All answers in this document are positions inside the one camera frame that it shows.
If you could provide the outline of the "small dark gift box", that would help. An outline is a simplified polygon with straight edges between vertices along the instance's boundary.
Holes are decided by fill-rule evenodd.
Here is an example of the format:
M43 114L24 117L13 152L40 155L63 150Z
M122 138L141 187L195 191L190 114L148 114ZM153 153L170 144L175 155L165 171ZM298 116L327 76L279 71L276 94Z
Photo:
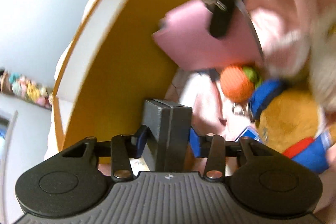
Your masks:
M193 109L165 100L144 103L142 124L151 134L143 159L154 172L182 172L185 162Z

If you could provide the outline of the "orange crochet fruit keychain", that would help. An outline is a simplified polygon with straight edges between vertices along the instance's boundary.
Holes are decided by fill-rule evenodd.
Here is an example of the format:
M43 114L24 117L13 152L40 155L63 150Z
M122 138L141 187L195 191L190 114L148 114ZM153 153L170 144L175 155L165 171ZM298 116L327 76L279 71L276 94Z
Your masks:
M224 96L233 103L249 100L254 91L262 84L263 78L252 66L230 65L219 75Z

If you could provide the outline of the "pink rectangular box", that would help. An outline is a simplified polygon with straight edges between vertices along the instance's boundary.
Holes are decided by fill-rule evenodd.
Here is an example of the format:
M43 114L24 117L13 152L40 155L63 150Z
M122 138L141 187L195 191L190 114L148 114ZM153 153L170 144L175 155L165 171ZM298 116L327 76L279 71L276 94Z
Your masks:
M221 38L209 32L212 15L204 0L190 0L165 14L153 39L184 71L263 64L259 38L242 0L236 1L229 28Z

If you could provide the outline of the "brown plush dog toy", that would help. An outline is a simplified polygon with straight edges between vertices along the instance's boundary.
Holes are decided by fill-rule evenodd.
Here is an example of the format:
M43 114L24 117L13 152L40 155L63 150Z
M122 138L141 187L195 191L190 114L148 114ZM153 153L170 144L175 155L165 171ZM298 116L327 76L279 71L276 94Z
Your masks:
M320 174L335 162L335 119L327 119L307 84L264 81L248 101L266 145Z

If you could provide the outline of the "large orange cardboard box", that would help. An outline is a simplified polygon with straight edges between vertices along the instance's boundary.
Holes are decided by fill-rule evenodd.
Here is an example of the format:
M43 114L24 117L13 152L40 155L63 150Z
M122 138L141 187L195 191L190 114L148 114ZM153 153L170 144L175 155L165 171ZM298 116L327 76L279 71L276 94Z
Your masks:
M88 0L58 62L47 157L88 136L136 132L144 100L164 98L178 68L152 35L187 1Z

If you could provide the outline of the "pink bed duvet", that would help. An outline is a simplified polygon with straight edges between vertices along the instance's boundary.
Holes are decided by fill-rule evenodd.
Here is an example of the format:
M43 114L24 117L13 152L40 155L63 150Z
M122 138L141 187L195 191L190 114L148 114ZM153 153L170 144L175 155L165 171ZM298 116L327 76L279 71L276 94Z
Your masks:
M335 119L335 0L245 0L265 58L264 74L307 84Z

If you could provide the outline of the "plush toys on shelf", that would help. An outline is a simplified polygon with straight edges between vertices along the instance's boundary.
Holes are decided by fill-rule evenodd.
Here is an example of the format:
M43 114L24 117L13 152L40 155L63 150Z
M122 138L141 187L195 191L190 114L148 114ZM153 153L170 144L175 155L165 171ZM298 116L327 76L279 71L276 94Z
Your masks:
M23 101L51 109L53 103L53 89L36 83L19 73L10 73L1 68L1 93L15 96Z

